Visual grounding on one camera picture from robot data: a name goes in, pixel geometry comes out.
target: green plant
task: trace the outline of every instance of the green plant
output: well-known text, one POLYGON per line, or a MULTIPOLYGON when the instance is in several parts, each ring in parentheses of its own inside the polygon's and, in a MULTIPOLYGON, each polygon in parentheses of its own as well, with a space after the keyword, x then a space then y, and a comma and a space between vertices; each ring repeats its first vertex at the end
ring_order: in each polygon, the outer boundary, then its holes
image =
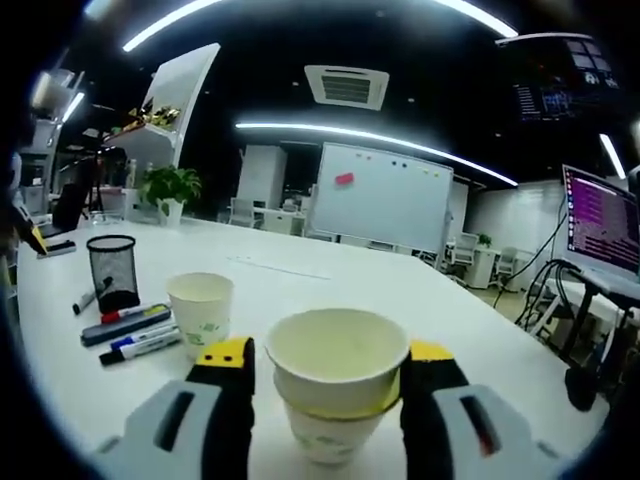
POLYGON ((491 242, 493 242, 493 240, 486 233, 481 233, 480 235, 478 235, 478 244, 486 245, 487 248, 491 248, 491 242))
POLYGON ((170 166, 146 172, 140 195, 151 205, 159 205, 168 216, 169 205, 164 200, 189 202, 199 198, 201 190, 202 183, 194 169, 170 166))

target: red magnet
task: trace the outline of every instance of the red magnet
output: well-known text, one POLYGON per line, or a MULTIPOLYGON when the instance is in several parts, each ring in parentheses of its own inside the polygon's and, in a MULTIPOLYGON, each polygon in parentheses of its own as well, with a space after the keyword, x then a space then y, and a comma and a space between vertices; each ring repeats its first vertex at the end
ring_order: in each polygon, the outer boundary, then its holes
POLYGON ((354 180, 354 176, 353 173, 349 172, 349 173, 345 173, 344 175, 338 175, 336 177, 336 183, 338 185, 348 185, 350 183, 353 183, 354 180))

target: air conditioning vent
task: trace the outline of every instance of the air conditioning vent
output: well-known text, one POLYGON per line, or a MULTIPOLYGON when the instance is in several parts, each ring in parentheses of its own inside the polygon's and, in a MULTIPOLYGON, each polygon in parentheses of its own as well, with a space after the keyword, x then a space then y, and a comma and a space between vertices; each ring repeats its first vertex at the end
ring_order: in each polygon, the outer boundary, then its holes
POLYGON ((318 103, 380 110, 389 74, 362 68, 307 65, 305 73, 318 103))

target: paper cup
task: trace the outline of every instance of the paper cup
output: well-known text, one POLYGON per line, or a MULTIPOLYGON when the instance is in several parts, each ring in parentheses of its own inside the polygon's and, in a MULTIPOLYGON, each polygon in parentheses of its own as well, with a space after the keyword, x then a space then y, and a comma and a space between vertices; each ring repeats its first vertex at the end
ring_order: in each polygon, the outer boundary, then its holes
POLYGON ((348 421, 316 418, 285 404, 289 425, 309 460, 340 465, 350 462, 364 446, 385 412, 348 421))
POLYGON ((280 320, 267 335, 274 381, 296 410, 321 417, 359 417, 389 396, 409 339, 370 312, 312 310, 280 320))
POLYGON ((202 347, 227 339, 231 280, 213 273, 187 273, 170 279, 167 293, 190 358, 195 360, 202 347))

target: potted plant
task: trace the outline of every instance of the potted plant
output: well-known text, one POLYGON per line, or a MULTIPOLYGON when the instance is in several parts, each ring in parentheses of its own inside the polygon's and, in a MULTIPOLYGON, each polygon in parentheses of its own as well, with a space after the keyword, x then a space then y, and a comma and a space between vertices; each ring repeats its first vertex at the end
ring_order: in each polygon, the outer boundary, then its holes
POLYGON ((487 248, 491 248, 491 242, 493 240, 486 233, 481 233, 478 235, 478 245, 484 245, 487 248))
POLYGON ((177 228, 184 204, 200 197, 201 190, 200 177, 195 170, 170 166, 146 172, 140 196, 151 205, 157 205, 161 225, 177 228))

